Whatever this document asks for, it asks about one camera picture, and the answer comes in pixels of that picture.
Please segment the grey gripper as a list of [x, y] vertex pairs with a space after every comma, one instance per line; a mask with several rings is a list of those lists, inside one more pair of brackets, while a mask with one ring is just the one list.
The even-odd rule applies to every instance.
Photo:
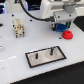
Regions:
[[[71, 24], [71, 22], [68, 22], [68, 21], [72, 21], [73, 19], [77, 17], [76, 12], [69, 14], [64, 10], [55, 11], [53, 15], [54, 15], [54, 20], [56, 23], [66, 22], [67, 29], [70, 28], [70, 24]], [[52, 23], [52, 30], [56, 30], [56, 23]]]

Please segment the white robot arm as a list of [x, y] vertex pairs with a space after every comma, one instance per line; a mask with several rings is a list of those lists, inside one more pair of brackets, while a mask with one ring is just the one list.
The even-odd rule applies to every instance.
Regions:
[[53, 29], [59, 23], [69, 28], [77, 16], [84, 15], [84, 0], [42, 0], [40, 14], [42, 19], [51, 18]]

